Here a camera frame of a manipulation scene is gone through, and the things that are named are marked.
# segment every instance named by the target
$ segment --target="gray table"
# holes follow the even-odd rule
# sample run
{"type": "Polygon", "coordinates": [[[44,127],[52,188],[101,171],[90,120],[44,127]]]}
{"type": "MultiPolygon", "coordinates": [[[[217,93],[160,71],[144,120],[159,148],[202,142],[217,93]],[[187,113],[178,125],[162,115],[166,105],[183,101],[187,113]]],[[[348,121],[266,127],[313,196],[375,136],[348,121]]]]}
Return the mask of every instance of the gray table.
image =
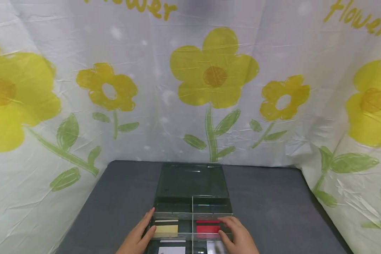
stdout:
{"type": "MultiPolygon", "coordinates": [[[[114,254],[152,207],[161,164],[113,161],[57,254],[114,254]]],[[[298,169],[223,166],[233,212],[260,254],[352,253],[298,169]]]]}

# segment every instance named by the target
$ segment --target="fabric backdrop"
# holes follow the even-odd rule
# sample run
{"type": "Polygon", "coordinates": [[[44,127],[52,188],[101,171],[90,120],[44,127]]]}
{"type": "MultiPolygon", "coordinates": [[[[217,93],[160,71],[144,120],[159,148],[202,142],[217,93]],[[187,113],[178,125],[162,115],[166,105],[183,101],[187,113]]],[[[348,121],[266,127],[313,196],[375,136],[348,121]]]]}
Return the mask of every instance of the fabric backdrop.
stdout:
{"type": "Polygon", "coordinates": [[[117,159],[296,165],[381,254],[381,0],[0,0],[0,254],[117,159]]]}

